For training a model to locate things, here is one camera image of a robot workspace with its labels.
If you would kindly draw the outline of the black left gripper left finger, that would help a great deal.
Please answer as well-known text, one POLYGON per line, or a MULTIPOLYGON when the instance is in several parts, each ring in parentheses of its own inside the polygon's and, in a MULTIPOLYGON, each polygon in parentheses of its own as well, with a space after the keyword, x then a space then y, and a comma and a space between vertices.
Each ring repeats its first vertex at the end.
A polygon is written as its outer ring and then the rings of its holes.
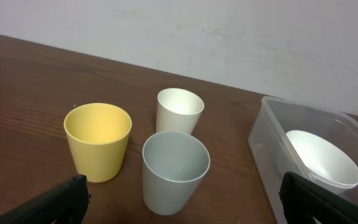
POLYGON ((17 208, 0 223, 81 223, 90 203, 85 175, 76 175, 17 208))

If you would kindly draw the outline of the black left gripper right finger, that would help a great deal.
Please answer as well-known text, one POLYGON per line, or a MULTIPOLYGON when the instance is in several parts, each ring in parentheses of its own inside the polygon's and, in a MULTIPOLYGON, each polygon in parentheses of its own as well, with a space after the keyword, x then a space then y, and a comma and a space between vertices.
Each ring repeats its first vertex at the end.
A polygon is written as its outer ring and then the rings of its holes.
POLYGON ((358 223, 358 206, 294 173, 286 172, 279 191, 288 224, 358 223))

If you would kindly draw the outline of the white plastic bowl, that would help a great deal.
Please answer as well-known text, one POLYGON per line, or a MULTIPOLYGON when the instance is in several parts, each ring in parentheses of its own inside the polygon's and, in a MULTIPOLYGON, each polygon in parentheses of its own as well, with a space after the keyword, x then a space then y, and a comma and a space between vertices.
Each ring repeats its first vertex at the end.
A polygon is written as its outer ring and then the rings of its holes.
POLYGON ((316 184, 335 194, 358 186, 358 166, 340 148, 306 131, 286 135, 316 184))

